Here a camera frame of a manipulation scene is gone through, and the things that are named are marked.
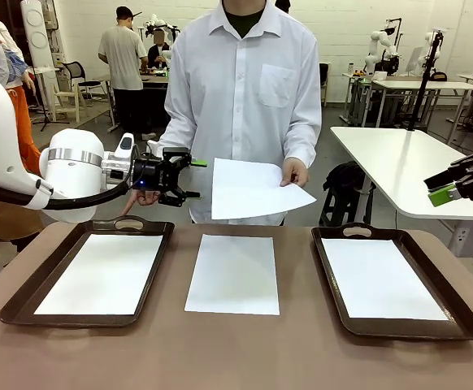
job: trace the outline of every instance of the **stool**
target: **stool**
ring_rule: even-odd
[[[87,110],[87,104],[85,99],[83,98],[83,94],[81,93],[81,89],[78,85],[74,85],[72,87],[71,92],[62,92],[56,88],[56,85],[52,86],[53,93],[52,93],[52,116],[53,121],[57,120],[56,116],[58,113],[67,114],[69,112],[73,112],[76,115],[76,122],[80,122],[80,102],[82,104],[83,109],[85,110],[85,115],[89,116],[89,112]],[[74,107],[67,107],[64,105],[62,98],[74,98]],[[59,102],[59,108],[56,108],[56,99]]]
[[[370,191],[367,202],[367,212],[365,218],[363,219],[364,223],[370,224],[372,217],[372,202],[374,201],[374,189]],[[345,219],[345,214],[348,214],[347,223],[354,222],[356,212],[358,211],[359,203],[359,191],[350,188],[334,188],[331,187],[328,190],[327,198],[323,204],[323,210],[321,216],[319,217],[319,226],[320,227],[330,227],[338,228],[343,225],[343,220]]]

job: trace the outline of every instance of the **orange pants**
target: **orange pants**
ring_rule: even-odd
[[[20,156],[24,166],[35,175],[40,175],[40,151],[34,145],[31,118],[28,115],[27,99],[24,87],[8,89],[12,104],[16,112],[16,131],[18,132],[18,144]]]

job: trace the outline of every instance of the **gray t-shirt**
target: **gray t-shirt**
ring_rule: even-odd
[[[142,89],[139,69],[146,49],[134,31],[124,26],[109,28],[101,38],[99,54],[108,59],[113,89]]]

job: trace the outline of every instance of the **shirt collar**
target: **shirt collar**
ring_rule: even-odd
[[[217,6],[211,14],[209,34],[212,34],[217,28],[221,27],[230,33],[236,33],[223,10],[222,0],[220,0],[219,6]],[[247,37],[260,37],[265,32],[273,33],[278,37],[282,36],[280,10],[278,10],[269,0],[266,0],[266,7],[263,10],[262,18],[260,18],[258,24],[251,29]]]

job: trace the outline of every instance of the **black pants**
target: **black pants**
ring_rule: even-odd
[[[142,89],[138,91],[114,89],[115,109],[125,132],[146,133],[143,97]]]

